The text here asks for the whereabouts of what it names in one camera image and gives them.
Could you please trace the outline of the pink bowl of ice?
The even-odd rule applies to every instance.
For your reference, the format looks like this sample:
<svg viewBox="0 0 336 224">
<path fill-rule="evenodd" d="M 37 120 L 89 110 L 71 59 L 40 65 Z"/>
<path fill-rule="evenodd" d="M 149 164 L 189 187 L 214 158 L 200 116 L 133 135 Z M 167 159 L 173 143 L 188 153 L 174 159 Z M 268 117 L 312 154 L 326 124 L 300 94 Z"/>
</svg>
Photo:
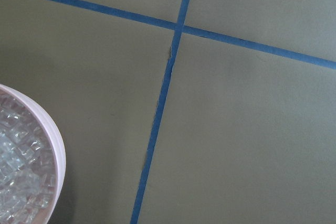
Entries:
<svg viewBox="0 0 336 224">
<path fill-rule="evenodd" d="M 65 172 L 65 146 L 53 119 L 1 85 L 1 223 L 48 223 Z"/>
</svg>

